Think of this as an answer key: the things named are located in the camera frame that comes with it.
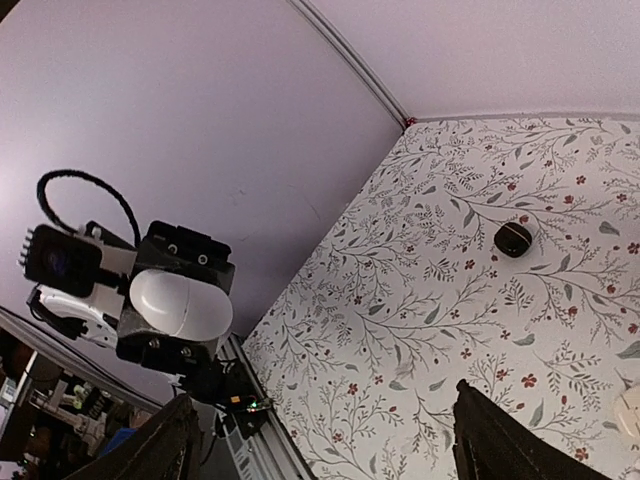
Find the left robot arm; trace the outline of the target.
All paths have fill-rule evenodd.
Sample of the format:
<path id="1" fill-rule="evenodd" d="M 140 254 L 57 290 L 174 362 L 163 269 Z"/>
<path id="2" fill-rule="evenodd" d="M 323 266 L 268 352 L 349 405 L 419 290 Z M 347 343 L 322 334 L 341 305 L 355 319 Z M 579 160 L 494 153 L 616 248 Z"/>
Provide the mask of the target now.
<path id="1" fill-rule="evenodd" d="M 230 246 L 162 221 L 132 245 L 95 221 L 40 225 L 22 254 L 32 315 L 70 340 L 161 372 L 200 403 L 223 395 L 217 353 L 233 320 Z"/>

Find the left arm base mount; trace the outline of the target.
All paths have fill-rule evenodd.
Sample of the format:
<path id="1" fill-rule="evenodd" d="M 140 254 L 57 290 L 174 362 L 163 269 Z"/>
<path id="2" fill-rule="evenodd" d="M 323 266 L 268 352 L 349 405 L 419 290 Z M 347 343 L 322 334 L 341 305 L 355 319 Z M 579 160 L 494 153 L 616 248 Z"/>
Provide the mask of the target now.
<path id="1" fill-rule="evenodd" d="M 250 371 L 238 359 L 216 360 L 220 380 L 214 390 L 214 405 L 231 416 L 243 440 L 256 435 L 268 420 L 273 401 L 259 391 Z"/>

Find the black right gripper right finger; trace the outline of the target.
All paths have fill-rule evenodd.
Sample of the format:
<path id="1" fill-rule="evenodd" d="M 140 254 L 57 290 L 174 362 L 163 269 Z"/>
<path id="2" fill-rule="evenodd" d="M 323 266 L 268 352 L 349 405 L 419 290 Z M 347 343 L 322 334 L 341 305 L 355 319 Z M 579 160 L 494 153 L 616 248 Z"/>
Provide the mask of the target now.
<path id="1" fill-rule="evenodd" d="M 596 470 L 536 437 L 467 381 L 453 406 L 457 477 L 482 479 L 603 479 Z"/>

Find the white earbud case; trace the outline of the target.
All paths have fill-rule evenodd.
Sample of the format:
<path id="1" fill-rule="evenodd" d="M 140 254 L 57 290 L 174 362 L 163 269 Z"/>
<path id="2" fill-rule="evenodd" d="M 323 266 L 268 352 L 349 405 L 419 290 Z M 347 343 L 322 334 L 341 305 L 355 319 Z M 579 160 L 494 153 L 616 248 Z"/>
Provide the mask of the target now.
<path id="1" fill-rule="evenodd" d="M 229 296 L 219 287 L 161 270 L 144 270 L 129 289 L 134 309 L 153 328 L 187 341 L 226 334 L 233 320 Z"/>
<path id="2" fill-rule="evenodd" d="M 628 389 L 613 404 L 619 430 L 632 439 L 639 439 L 639 387 Z"/>

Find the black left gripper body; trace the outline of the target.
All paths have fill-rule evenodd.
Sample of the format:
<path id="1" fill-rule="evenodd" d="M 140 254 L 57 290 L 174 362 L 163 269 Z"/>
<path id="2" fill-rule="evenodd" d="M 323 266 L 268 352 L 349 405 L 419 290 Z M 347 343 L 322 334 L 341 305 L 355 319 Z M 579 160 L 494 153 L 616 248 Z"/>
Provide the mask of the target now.
<path id="1" fill-rule="evenodd" d="M 195 400 L 222 397 L 217 352 L 234 316 L 231 253 L 208 235 L 153 221 L 137 250 L 117 357 L 172 377 Z"/>

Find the black earbud charging case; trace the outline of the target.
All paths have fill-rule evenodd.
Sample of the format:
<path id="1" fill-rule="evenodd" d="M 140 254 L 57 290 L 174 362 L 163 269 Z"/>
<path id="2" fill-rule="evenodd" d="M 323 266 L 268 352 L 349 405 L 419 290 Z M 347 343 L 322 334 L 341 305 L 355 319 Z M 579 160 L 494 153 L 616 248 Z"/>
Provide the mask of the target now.
<path id="1" fill-rule="evenodd" d="M 511 258 L 522 257 L 533 243 L 532 234 L 522 225 L 507 222 L 494 235 L 494 245 Z"/>

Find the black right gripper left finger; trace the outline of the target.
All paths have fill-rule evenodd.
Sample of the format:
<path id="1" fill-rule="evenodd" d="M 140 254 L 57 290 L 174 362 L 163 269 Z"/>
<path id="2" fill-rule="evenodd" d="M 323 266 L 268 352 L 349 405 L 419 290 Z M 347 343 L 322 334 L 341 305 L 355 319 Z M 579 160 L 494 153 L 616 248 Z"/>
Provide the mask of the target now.
<path id="1" fill-rule="evenodd" d="M 194 480 L 200 475 L 200 428 L 191 398 L 180 394 L 132 436 L 69 475 L 70 480 Z"/>

